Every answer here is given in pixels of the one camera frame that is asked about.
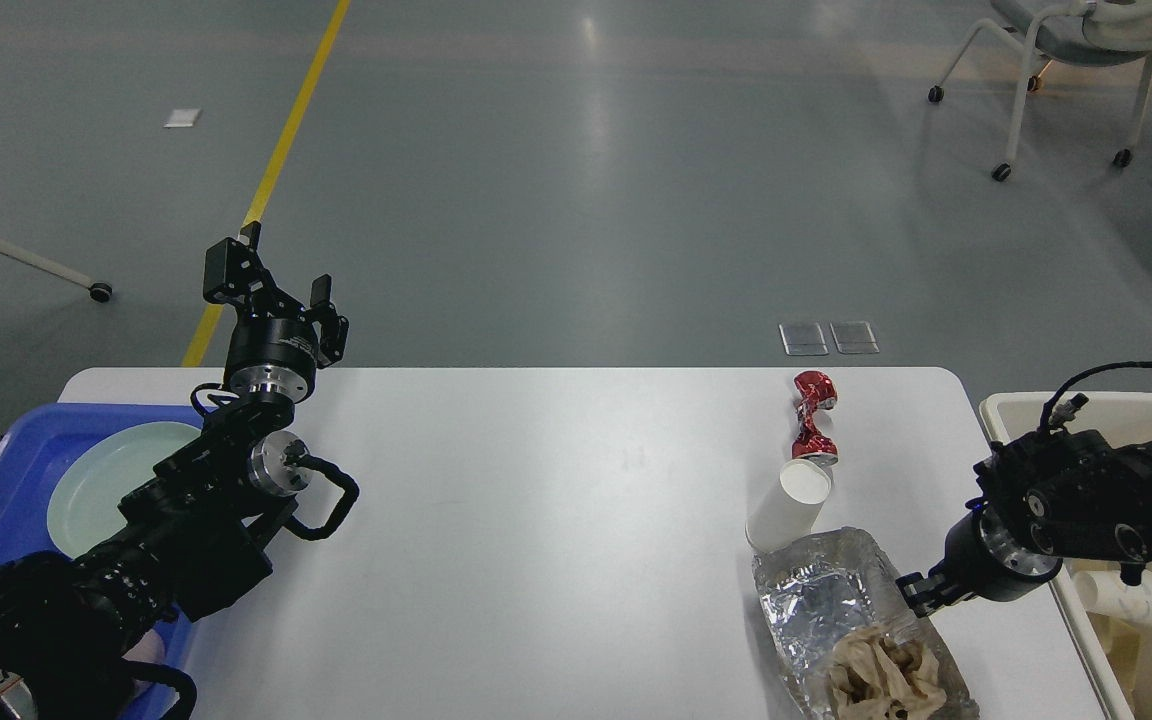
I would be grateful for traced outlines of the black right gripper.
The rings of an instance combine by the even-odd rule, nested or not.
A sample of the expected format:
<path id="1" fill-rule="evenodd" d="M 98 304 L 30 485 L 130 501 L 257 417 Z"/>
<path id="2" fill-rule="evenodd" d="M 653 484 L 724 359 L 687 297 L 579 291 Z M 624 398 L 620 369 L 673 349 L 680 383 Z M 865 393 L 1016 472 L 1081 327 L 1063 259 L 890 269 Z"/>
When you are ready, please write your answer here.
<path id="1" fill-rule="evenodd" d="M 948 530 L 941 564 L 902 575 L 896 588 L 918 617 L 956 602 L 984 598 L 1011 602 L 1055 579 L 1062 560 L 1015 541 L 995 509 L 982 506 Z"/>

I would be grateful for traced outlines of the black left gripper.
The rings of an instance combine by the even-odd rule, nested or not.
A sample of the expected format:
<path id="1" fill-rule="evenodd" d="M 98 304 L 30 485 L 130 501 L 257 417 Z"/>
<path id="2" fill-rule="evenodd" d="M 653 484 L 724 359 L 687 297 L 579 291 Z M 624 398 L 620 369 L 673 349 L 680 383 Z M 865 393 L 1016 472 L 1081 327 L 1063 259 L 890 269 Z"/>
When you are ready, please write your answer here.
<path id="1" fill-rule="evenodd" d="M 305 313 L 262 316 L 282 309 L 273 274 L 262 264 L 262 222 L 248 222 L 237 237 L 225 237 L 205 253 L 202 300 L 238 311 L 230 333 L 223 389 L 236 395 L 275 392 L 305 401 L 316 389 L 316 374 L 338 364 L 346 354 L 349 319 L 332 301 L 332 276 L 311 286 Z"/>

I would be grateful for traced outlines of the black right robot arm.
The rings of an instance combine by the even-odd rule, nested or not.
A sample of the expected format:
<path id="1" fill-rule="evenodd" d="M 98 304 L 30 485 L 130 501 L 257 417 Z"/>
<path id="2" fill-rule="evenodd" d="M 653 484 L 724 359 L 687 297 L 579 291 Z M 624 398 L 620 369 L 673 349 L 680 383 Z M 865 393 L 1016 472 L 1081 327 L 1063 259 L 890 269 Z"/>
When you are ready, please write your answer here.
<path id="1" fill-rule="evenodd" d="M 1140 584 L 1152 562 L 1152 439 L 1114 447 L 1098 430 L 1069 429 L 1089 401 L 1076 384 L 1111 370 L 1066 379 L 1034 429 L 991 444 L 973 467 L 980 495 L 948 530 L 943 559 L 896 582 L 916 616 L 973 598 L 1020 600 L 1068 559 L 1115 562 L 1126 584 Z"/>

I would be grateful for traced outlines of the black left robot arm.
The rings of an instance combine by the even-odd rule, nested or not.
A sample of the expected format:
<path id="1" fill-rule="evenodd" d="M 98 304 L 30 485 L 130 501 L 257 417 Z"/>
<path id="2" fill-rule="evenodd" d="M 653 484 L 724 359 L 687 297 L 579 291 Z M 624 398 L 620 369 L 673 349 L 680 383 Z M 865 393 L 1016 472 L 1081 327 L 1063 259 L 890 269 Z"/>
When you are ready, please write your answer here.
<path id="1" fill-rule="evenodd" d="M 279 530 L 321 541 L 361 488 L 291 433 L 294 407 L 320 369 L 342 359 L 349 323 L 320 275 L 306 304 L 262 264 L 262 225 L 206 253 L 204 300 L 236 310 L 220 382 L 195 404 L 200 434 L 156 464 L 118 507 L 126 525 L 67 559 L 38 551 L 0 564 L 0 719 L 115 719 L 138 684 L 175 694 L 187 719 L 195 680 L 131 651 L 161 621 L 228 609 L 268 578 Z"/>

